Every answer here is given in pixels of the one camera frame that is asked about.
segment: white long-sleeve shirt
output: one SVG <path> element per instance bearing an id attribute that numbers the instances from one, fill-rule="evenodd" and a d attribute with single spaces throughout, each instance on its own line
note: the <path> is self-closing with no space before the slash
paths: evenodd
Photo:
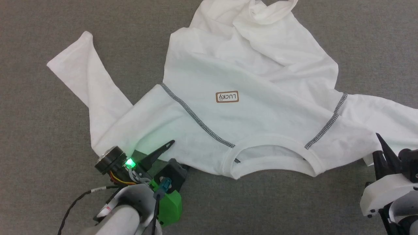
<path id="1" fill-rule="evenodd" d="M 48 66 L 89 107 L 98 155 L 114 145 L 128 155 L 147 153 L 174 139 L 161 158 L 208 173 L 237 179 L 287 169 L 316 176 L 381 147 L 376 130 L 353 115 L 351 97 L 333 90 L 336 64 L 294 19 L 294 4 L 203 1 L 191 26 L 171 35 L 163 83 L 134 106 L 88 32 Z"/>

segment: gray carpet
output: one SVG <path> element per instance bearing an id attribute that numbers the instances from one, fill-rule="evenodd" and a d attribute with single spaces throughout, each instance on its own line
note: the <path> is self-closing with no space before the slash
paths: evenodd
<path id="1" fill-rule="evenodd" d="M 109 180 L 90 147 L 86 106 L 46 63 L 87 30 L 135 103 L 163 77 L 170 33 L 200 0 L 0 0 L 0 234 L 55 234 L 71 202 Z M 418 108 L 418 1 L 300 0 L 296 18 L 340 67 L 337 89 Z M 311 178 L 262 171 L 240 180 L 191 170 L 183 216 L 165 234 L 385 234 L 359 200 L 363 162 Z M 64 234 L 94 224 L 111 192 L 80 201 Z"/>

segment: orange wire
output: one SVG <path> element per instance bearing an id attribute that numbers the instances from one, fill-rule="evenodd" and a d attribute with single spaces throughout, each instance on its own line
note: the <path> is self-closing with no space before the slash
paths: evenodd
<path id="1" fill-rule="evenodd" d="M 127 184 L 127 185 L 134 185 L 134 184 L 136 184 L 136 183 L 134 183 L 134 182 L 126 182 L 126 181 L 122 181 L 122 180 L 118 179 L 118 178 L 117 178 L 117 177 L 113 174 L 113 172 L 112 172 L 112 171 L 110 171 L 110 178 L 112 178 L 112 179 L 114 179 L 114 180 L 116 180 L 117 182 L 122 183 L 122 184 Z"/>
<path id="2" fill-rule="evenodd" d="M 114 179 L 110 174 L 109 174 L 109 176 L 110 176 L 110 179 L 114 182 L 114 183 L 119 183 L 116 179 Z"/>

